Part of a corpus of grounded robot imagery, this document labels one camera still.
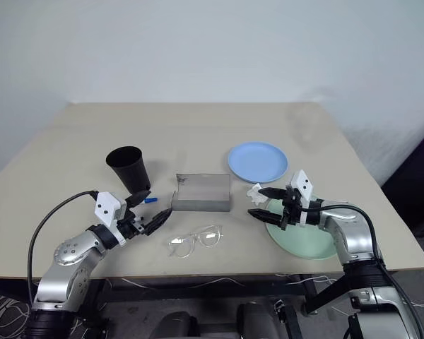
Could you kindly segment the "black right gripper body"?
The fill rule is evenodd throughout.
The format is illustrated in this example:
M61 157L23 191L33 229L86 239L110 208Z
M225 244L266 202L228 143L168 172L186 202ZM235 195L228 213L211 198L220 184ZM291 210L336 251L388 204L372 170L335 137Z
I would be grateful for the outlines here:
M296 225L300 222L302 213L302 202L300 192L287 186L282 199L283 214L281 218L281 229L286 230L288 225Z

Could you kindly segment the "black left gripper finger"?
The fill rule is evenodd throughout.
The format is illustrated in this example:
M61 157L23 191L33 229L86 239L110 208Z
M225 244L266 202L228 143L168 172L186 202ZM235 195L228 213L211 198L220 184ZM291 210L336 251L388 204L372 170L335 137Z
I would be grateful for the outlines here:
M153 217L153 219L147 225L144 226L144 234L146 236L149 236L152 233L154 233L158 228L163 226L163 224L171 216L171 214L172 214L171 208L168 208L159 212L157 215Z
M151 192L149 190L143 190L130 195L128 198L126 198L127 207L134 208L137 205L143 203L150 193Z

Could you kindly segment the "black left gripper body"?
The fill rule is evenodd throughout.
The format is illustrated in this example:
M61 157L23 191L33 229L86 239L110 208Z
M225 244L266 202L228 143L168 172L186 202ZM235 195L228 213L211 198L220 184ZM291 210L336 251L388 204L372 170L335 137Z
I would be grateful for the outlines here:
M141 224L141 219L137 219L129 207L126 207L123 216L118 218L117 229L125 240L130 240L145 232L145 227Z

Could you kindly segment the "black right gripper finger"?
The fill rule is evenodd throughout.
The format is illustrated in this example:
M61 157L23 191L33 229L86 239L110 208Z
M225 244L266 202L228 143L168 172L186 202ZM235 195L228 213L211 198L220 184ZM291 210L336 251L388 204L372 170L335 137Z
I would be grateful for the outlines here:
M285 189L266 187L259 190L259 193L267 198L283 200L286 195Z
M256 218L259 221L268 223L270 225L275 225L281 230L285 230L285 226L282 226L282 216L279 214L272 213L268 210L260 208L252 208L247 211L252 217Z

